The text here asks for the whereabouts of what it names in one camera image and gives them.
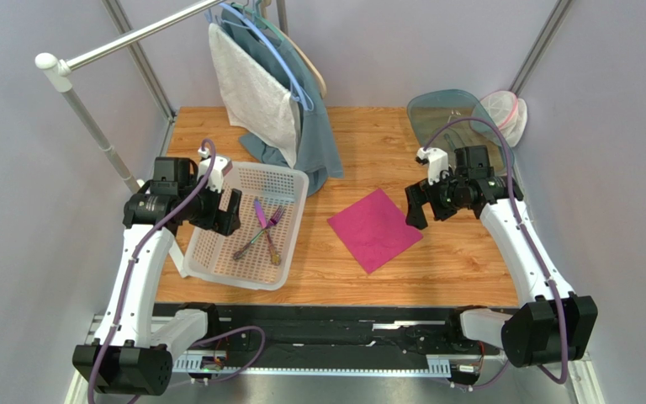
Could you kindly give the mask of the iridescent table knife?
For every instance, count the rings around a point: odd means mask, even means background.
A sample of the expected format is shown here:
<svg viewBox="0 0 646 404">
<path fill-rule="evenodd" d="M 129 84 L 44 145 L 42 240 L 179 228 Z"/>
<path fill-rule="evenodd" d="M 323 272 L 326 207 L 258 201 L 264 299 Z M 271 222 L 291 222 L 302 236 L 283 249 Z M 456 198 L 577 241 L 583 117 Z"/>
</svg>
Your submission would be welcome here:
<svg viewBox="0 0 646 404">
<path fill-rule="evenodd" d="M 278 206 L 274 213 L 269 218 L 267 218 L 260 200 L 254 199 L 254 209 L 261 224 L 262 234 L 266 237 L 267 240 L 267 248 L 271 264 L 278 266 L 281 264 L 281 256 L 274 244 L 273 237 L 271 236 L 271 229 L 275 227 L 283 217 L 284 207 L 282 207 L 281 205 Z"/>
</svg>

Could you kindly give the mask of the iridescent fork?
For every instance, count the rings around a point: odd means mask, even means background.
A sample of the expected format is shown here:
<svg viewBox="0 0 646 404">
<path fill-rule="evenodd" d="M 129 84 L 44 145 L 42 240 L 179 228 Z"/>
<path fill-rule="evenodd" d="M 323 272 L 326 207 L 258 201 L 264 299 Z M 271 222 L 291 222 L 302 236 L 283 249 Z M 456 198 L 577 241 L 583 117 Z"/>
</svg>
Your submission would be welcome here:
<svg viewBox="0 0 646 404">
<path fill-rule="evenodd" d="M 241 247 L 233 254 L 233 258 L 235 260 L 242 259 L 261 235 L 266 234 L 271 228 L 275 227 L 280 222 L 280 220 L 283 218 L 284 212 L 285 208 L 280 205 L 275 210 L 272 217 L 266 221 L 262 229 L 249 242 L 247 242 L 243 247 Z"/>
</svg>

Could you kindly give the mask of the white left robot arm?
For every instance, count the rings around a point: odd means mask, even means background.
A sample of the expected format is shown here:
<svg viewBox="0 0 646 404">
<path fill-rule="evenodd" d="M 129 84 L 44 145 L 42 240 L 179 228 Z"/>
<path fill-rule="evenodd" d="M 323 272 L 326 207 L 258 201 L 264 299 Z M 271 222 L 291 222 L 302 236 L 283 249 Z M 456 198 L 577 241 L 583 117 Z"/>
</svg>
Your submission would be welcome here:
<svg viewBox="0 0 646 404">
<path fill-rule="evenodd" d="M 152 331 L 152 314 L 163 265 L 177 229 L 188 222 L 230 236 L 241 226 L 241 191 L 220 208 L 228 157 L 205 152 L 199 162 L 158 157 L 152 179 L 124 204 L 124 246 L 108 307 L 94 339 L 77 345 L 72 363 L 87 381 L 87 401 L 98 394 L 160 396 L 170 384 L 173 362 L 208 332 L 208 306 L 179 310 Z"/>
</svg>

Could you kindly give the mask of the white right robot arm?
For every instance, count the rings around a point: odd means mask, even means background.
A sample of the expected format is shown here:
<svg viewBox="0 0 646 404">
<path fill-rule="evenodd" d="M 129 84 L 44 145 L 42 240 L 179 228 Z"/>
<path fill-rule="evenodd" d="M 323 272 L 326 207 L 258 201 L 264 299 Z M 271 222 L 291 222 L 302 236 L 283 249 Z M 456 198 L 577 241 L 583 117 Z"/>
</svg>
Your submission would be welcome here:
<svg viewBox="0 0 646 404">
<path fill-rule="evenodd" d="M 596 303 L 578 295 L 560 274 L 523 213 L 521 189 L 512 177 L 496 175 L 486 147 L 458 148 L 454 154 L 451 167 L 442 149 L 417 151 L 427 176 L 405 190 L 405 222 L 427 228 L 425 205 L 437 221 L 473 211 L 500 250 L 520 306 L 511 315 L 481 306 L 461 308 L 452 316 L 454 338 L 494 346 L 516 367 L 582 359 L 598 317 Z"/>
</svg>

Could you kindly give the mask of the magenta paper napkin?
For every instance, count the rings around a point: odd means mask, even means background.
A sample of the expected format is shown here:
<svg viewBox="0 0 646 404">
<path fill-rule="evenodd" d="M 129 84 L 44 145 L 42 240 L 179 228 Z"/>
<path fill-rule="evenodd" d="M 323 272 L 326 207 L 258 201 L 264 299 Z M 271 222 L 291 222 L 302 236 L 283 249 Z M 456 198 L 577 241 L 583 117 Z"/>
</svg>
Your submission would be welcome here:
<svg viewBox="0 0 646 404">
<path fill-rule="evenodd" d="M 423 238 L 420 231 L 405 223 L 405 215 L 382 189 L 327 222 L 366 274 L 383 267 Z"/>
</svg>

